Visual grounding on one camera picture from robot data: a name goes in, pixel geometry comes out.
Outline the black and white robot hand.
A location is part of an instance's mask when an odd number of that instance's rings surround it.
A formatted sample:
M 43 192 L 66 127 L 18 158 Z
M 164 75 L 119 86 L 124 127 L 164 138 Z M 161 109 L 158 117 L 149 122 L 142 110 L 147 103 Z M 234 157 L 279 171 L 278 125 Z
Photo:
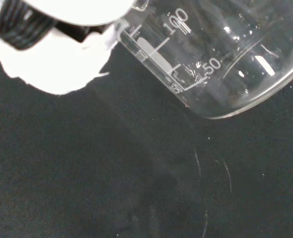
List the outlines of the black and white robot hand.
M 64 95 L 105 73 L 114 21 L 136 0 L 0 0 L 0 64 L 11 78 Z

